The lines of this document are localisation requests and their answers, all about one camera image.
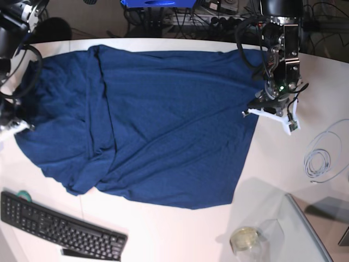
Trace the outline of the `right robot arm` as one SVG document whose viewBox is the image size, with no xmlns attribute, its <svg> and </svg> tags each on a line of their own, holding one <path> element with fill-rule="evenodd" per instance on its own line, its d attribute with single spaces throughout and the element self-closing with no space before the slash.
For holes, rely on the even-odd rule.
<svg viewBox="0 0 349 262">
<path fill-rule="evenodd" d="M 37 69 L 31 82 L 22 90 L 12 94 L 1 93 L 1 130 L 31 125 L 18 116 L 17 101 L 35 86 L 43 68 L 43 58 L 35 47 L 26 44 L 34 32 L 39 17 L 45 11 L 48 1 L 1 1 L 1 86 L 5 85 L 17 69 L 11 69 L 11 60 L 20 52 L 31 51 L 37 57 Z"/>
</svg>

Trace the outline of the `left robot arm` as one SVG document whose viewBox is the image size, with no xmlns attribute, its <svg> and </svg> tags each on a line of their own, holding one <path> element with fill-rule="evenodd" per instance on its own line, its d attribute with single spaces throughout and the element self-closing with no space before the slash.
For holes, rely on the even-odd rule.
<svg viewBox="0 0 349 262">
<path fill-rule="evenodd" d="M 260 1 L 260 14 L 244 19 L 235 29 L 235 40 L 244 63 L 254 72 L 254 77 L 264 81 L 264 88 L 248 103 L 245 114 L 253 110 L 282 116 L 284 110 L 295 105 L 296 99 L 307 85 L 300 75 L 300 40 L 303 18 L 302 1 Z M 247 59 L 242 47 L 242 35 L 249 26 L 257 29 L 261 53 L 260 65 Z"/>
</svg>

